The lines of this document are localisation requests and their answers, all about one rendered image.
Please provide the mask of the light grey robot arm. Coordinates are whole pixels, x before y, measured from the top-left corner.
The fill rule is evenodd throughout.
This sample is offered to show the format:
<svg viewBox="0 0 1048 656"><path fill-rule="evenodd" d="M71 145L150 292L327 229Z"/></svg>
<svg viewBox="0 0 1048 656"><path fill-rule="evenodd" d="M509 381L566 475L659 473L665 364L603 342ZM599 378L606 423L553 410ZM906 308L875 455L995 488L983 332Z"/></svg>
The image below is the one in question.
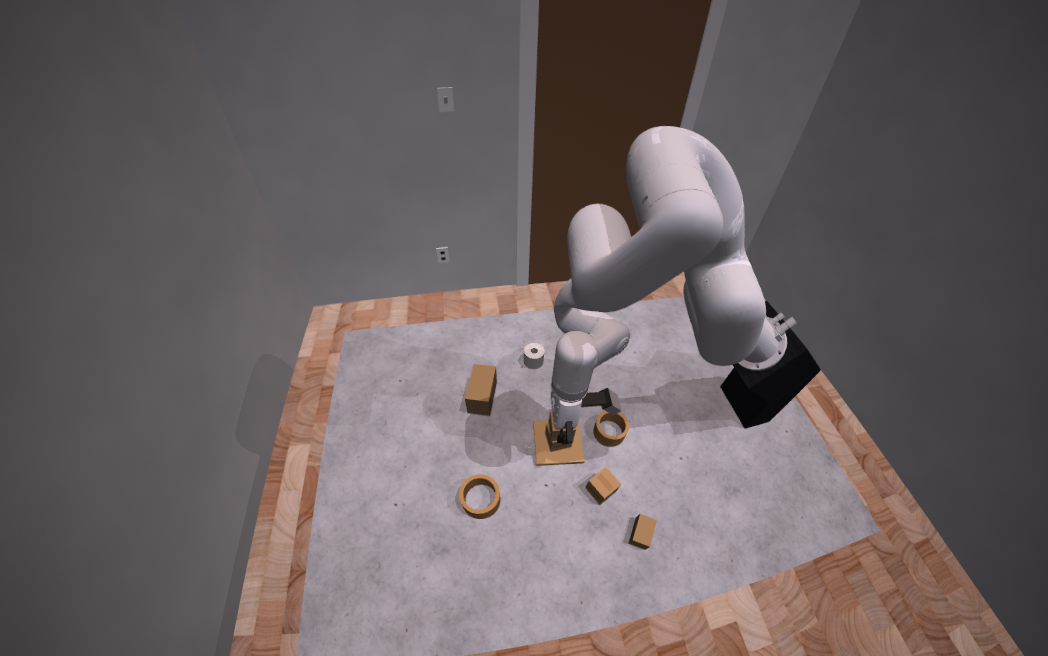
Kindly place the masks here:
<svg viewBox="0 0 1048 656"><path fill-rule="evenodd" d="M774 366L786 351L785 331L796 321L780 325L783 313L766 316L744 247L741 189L723 154L687 129L654 127L632 143L626 180L640 228L635 235L617 210L604 204L582 207L568 228L572 274L554 303L565 333L556 342L555 395L566 401L586 395L581 407L621 412L609 388L587 393L594 368L619 355L630 338L629 329L604 312L629 307L684 271L701 357L754 371Z"/></svg>

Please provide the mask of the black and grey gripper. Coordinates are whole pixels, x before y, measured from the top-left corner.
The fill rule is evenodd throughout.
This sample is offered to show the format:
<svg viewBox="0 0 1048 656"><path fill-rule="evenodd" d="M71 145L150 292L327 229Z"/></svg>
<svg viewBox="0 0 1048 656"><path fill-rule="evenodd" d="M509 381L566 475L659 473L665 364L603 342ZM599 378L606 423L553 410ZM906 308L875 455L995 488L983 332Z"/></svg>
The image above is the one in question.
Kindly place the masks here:
<svg viewBox="0 0 1048 656"><path fill-rule="evenodd" d="M560 433L558 434L556 438L556 443L562 443L562 444L573 443L572 428L573 427L576 428L578 424L578 417L583 398L578 399L577 401L563 400L555 395L551 387L553 423L555 429L560 430ZM565 428L566 432L563 432L563 429Z"/></svg>

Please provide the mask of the light wooden square board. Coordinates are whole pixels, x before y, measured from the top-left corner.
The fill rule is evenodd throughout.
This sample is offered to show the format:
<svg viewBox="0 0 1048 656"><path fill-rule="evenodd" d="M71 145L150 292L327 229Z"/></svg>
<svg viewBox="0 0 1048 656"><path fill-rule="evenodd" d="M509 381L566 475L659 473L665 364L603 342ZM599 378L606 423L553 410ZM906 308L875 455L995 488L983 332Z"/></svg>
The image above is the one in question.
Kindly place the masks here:
<svg viewBox="0 0 1048 656"><path fill-rule="evenodd" d="M576 427L574 441L570 449L551 452L545 435L546 423L549 421L533 421L536 466L584 463L580 427Z"/></svg>

